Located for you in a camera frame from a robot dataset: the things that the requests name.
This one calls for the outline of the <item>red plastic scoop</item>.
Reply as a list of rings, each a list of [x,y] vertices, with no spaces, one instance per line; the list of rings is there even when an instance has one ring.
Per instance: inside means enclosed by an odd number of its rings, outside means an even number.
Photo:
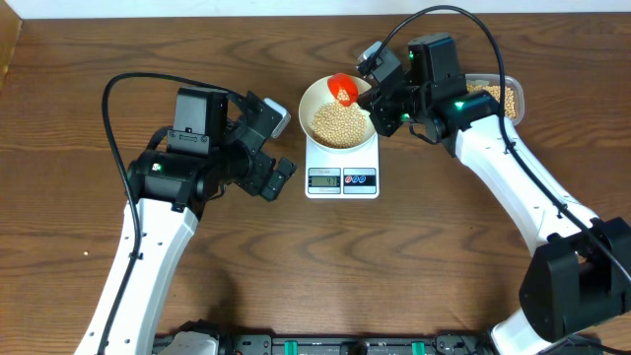
[[[336,73],[327,79],[327,87],[334,98],[345,107],[355,104],[359,90],[350,76]]]

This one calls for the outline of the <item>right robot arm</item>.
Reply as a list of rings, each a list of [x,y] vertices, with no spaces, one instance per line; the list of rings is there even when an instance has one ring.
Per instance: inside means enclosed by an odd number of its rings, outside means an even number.
[[[470,90],[447,34],[408,44],[410,68],[380,42],[359,71],[374,86],[359,97],[382,136],[423,125],[489,188],[519,229],[531,255],[520,308],[491,332],[500,354],[559,352],[579,333],[630,310],[630,227],[601,220],[578,202],[531,153],[498,101]]]

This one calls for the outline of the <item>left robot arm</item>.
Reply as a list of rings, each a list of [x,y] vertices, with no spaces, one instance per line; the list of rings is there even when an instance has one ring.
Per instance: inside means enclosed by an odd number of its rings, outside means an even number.
[[[262,152],[290,113],[254,94],[182,87],[172,126],[124,168],[129,201],[99,303],[76,351],[149,354],[176,266],[205,205],[234,183],[275,200],[296,165]]]

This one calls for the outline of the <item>cream round bowl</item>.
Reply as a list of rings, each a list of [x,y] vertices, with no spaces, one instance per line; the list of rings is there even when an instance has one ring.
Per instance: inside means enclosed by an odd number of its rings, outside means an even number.
[[[370,114],[357,103],[345,106],[328,87],[331,75],[311,84],[299,104],[299,120],[309,141],[330,152],[351,152],[377,136]]]

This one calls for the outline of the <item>white digital kitchen scale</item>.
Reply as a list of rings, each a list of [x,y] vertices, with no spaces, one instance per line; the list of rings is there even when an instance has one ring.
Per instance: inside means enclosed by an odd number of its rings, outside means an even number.
[[[375,199],[380,195],[376,134],[348,149],[333,149],[308,138],[305,195],[311,199]]]

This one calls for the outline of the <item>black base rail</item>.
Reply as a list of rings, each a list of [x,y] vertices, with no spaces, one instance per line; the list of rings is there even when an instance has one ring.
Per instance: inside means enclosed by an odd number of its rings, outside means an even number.
[[[263,330],[229,332],[205,320],[189,321],[177,333],[157,337],[153,354],[217,355],[492,355],[486,335],[442,332],[404,337],[282,336]]]

